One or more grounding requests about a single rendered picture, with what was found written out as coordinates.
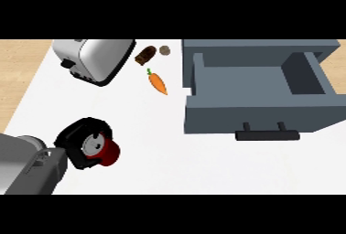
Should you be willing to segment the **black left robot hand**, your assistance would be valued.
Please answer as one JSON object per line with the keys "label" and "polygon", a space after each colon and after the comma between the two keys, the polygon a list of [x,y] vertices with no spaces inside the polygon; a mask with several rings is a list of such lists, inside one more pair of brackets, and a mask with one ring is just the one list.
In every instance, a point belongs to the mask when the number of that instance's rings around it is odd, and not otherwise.
{"label": "black left robot hand", "polygon": [[106,137],[113,139],[113,130],[109,123],[88,117],[73,123],[55,139],[55,146],[66,149],[69,158],[78,169],[85,169],[101,164],[100,159],[88,159],[82,150],[86,138],[91,135],[98,137],[100,133],[104,133]]}

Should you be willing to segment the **red can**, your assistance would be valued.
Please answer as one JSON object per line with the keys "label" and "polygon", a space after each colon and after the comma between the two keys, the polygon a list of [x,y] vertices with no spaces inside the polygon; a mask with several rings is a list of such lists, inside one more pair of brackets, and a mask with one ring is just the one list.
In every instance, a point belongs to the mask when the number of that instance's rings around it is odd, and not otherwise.
{"label": "red can", "polygon": [[107,138],[104,133],[98,137],[91,135],[82,146],[83,153],[88,159],[100,159],[103,166],[110,166],[116,163],[120,156],[120,147],[112,138]]}

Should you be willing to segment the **grey drawer front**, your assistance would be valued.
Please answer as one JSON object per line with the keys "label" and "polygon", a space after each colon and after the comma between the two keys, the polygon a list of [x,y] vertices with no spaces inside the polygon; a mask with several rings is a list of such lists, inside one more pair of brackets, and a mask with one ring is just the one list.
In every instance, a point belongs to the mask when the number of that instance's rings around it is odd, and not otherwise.
{"label": "grey drawer front", "polygon": [[299,94],[256,96],[190,96],[185,106],[187,133],[236,133],[251,124],[253,131],[289,130],[314,133],[346,120],[346,95]]}

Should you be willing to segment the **grey open drawer box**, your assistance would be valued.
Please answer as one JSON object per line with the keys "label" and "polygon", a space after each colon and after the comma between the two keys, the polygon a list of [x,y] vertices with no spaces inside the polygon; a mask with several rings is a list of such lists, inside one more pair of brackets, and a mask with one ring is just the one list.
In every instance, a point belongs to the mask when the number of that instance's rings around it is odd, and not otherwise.
{"label": "grey open drawer box", "polygon": [[270,56],[194,55],[193,90],[197,96],[236,98],[336,94],[313,52]]}

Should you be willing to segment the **orange carrot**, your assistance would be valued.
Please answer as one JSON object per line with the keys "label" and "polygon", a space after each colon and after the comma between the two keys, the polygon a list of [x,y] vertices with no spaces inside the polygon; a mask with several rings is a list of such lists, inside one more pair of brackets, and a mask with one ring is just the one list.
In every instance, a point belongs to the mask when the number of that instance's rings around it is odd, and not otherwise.
{"label": "orange carrot", "polygon": [[166,84],[162,79],[162,77],[151,72],[151,69],[149,69],[149,75],[150,75],[150,83],[157,91],[160,91],[163,94],[168,94]]}

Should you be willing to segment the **silver toaster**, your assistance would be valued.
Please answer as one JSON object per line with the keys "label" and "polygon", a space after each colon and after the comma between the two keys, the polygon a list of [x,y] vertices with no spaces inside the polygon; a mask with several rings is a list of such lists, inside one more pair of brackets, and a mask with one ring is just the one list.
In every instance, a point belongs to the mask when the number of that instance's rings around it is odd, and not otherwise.
{"label": "silver toaster", "polygon": [[54,52],[73,77],[104,87],[119,74],[135,44],[134,39],[57,39]]}

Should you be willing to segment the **brown potato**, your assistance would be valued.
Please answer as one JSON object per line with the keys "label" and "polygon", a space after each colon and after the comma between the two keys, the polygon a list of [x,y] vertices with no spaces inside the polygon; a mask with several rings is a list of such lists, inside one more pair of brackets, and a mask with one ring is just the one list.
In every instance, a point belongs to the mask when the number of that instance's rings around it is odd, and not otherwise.
{"label": "brown potato", "polygon": [[140,63],[141,66],[153,59],[157,52],[156,46],[149,46],[144,48],[138,56],[135,57],[135,61]]}

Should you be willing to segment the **grey cabinet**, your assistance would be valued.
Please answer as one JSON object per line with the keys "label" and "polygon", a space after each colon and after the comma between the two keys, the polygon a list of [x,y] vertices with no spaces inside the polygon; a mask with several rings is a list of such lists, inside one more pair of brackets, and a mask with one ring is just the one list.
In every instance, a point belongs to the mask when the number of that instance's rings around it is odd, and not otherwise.
{"label": "grey cabinet", "polygon": [[208,67],[280,67],[292,53],[311,52],[323,62],[339,47],[336,39],[184,39],[183,87],[193,87],[196,54]]}

